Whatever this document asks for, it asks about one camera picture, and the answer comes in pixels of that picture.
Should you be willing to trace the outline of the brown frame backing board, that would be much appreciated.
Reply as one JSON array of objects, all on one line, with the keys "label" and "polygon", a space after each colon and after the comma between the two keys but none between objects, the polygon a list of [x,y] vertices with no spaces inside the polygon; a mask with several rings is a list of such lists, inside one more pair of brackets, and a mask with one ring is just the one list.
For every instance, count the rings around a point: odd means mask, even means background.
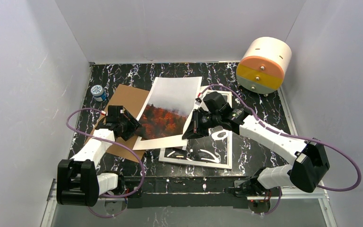
[{"label": "brown frame backing board", "polygon": [[[108,110],[110,106],[122,106],[126,112],[129,112],[135,119],[137,118],[149,92],[135,87],[119,85],[116,87],[114,94],[109,98],[109,102],[101,111],[108,112],[110,115],[114,111]],[[132,149],[137,141],[137,136],[132,135],[128,140],[122,139],[117,135],[112,128],[102,128],[98,123],[94,125],[99,129],[93,129],[93,139],[88,139],[85,146],[81,149],[82,158],[76,160],[90,159],[95,163],[103,156],[103,154],[113,154],[118,157],[138,162],[142,159],[144,151],[134,151],[132,154],[129,149]]]}]

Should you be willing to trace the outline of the autumn forest photo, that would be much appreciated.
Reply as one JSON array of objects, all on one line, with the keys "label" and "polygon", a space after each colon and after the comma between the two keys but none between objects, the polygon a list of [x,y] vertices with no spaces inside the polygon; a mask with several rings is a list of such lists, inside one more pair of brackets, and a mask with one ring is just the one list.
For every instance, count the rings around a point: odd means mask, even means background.
[{"label": "autumn forest photo", "polygon": [[184,147],[182,138],[196,107],[202,77],[154,79],[137,116],[141,127],[134,150]]}]

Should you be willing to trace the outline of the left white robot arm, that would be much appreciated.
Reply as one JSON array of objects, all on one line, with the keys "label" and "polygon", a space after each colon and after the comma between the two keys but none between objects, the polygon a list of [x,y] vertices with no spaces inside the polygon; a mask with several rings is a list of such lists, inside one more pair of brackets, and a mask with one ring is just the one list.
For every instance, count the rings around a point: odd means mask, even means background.
[{"label": "left white robot arm", "polygon": [[98,162],[112,145],[137,156],[132,149],[118,143],[117,139],[127,141],[141,126],[121,105],[110,105],[106,111],[98,110],[98,113],[103,117],[93,134],[76,130],[67,124],[69,129],[89,137],[89,140],[72,158],[58,163],[56,200],[61,205],[92,207],[100,197],[125,198],[137,193],[144,182],[145,178],[141,177],[134,190],[123,194],[125,186],[122,183],[122,173],[109,171],[97,174]]}]

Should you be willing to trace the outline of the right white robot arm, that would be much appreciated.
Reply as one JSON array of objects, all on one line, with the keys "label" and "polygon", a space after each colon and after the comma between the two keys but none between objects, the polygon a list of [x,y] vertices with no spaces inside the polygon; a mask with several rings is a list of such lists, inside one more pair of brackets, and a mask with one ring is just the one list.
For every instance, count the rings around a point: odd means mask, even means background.
[{"label": "right white robot arm", "polygon": [[192,111],[191,122],[183,139],[198,139],[209,135],[217,126],[237,135],[253,139],[281,156],[288,163],[284,166],[261,168],[247,180],[238,181],[228,189],[236,197],[261,195],[281,186],[294,186],[311,193],[329,170],[330,165],[324,146],[317,142],[304,142],[285,137],[284,132],[259,120],[244,108],[233,109],[218,92],[204,96],[205,108]]}]

